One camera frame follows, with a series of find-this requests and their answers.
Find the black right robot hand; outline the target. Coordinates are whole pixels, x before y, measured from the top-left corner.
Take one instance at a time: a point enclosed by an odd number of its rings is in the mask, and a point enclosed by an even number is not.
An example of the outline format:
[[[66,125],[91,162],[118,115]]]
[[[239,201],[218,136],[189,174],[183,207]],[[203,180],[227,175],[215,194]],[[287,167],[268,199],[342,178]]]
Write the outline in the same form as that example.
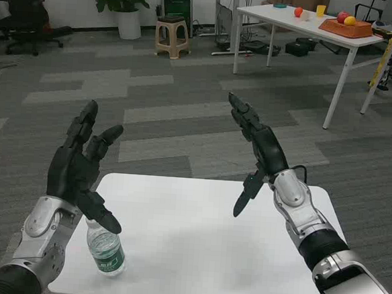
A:
[[[277,174],[289,169],[285,153],[271,127],[263,124],[252,106],[243,102],[232,92],[228,95],[232,117],[244,138],[252,144],[257,170],[243,182],[244,190],[234,205],[233,216],[239,216],[251,199],[261,190],[264,179],[274,181]]]

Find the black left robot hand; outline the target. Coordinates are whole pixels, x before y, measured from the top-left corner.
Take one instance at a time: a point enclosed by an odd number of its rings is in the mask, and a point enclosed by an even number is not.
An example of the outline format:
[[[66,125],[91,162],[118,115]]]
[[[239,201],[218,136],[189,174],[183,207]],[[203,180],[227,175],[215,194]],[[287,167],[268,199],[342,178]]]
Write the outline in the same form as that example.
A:
[[[121,232],[121,225],[92,186],[99,177],[100,160],[122,135],[124,127],[114,125],[100,135],[92,134],[99,106],[91,100],[76,116],[67,130],[67,137],[58,147],[47,175],[47,194],[77,207],[87,219],[97,222],[112,234]]]

